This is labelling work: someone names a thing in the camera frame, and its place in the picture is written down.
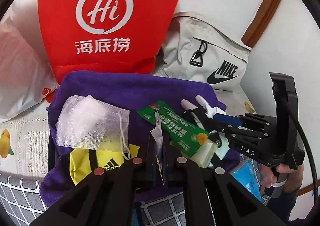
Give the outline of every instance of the red haidilao bag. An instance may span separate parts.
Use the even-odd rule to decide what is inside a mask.
[[[38,0],[60,83],[70,71],[149,73],[178,0]]]

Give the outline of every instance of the green snack wrapper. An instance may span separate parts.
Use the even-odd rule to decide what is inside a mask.
[[[156,101],[137,113],[155,125],[155,109],[158,110],[162,129],[169,133],[172,141],[187,157],[192,157],[208,139],[208,132],[185,121],[163,101]]]

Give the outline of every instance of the yellow fabric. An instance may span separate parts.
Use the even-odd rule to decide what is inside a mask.
[[[136,145],[129,145],[131,158],[138,155],[139,148],[140,147]],[[97,150],[96,155],[98,167],[108,168],[108,162],[110,162],[111,159],[113,159],[118,166],[124,162],[121,152]],[[75,185],[91,173],[88,149],[74,149],[70,152],[69,170],[71,179]]]

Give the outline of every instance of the nike swoosh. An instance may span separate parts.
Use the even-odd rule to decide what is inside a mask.
[[[208,84],[217,84],[217,83],[225,82],[225,81],[228,81],[228,80],[231,80],[233,78],[238,77],[238,75],[237,75],[237,76],[234,76],[234,77],[216,78],[215,74],[216,74],[216,72],[218,70],[219,70],[219,68],[216,71],[214,71],[211,75],[209,75],[209,77],[207,78],[207,83]]]

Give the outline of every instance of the brown wooden trim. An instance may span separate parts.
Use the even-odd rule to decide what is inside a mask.
[[[242,42],[253,48],[276,12],[281,0],[263,0],[256,16],[242,36]]]
[[[320,179],[317,181],[317,186],[320,186]],[[303,195],[305,193],[308,193],[308,192],[311,192],[313,190],[313,183],[306,186],[306,187],[303,187],[299,190],[297,196],[300,196],[300,195]]]

